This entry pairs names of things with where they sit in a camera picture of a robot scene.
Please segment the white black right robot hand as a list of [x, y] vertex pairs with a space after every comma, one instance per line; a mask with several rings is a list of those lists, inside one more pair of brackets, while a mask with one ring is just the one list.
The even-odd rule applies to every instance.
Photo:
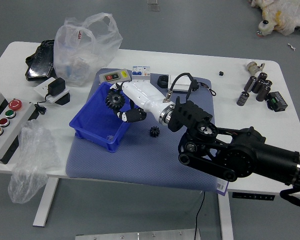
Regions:
[[164, 96], [148, 80], [125, 81], [110, 87], [105, 104], [126, 123], [143, 121], [151, 113], [160, 124], [167, 125], [175, 108], [170, 96], [170, 92]]

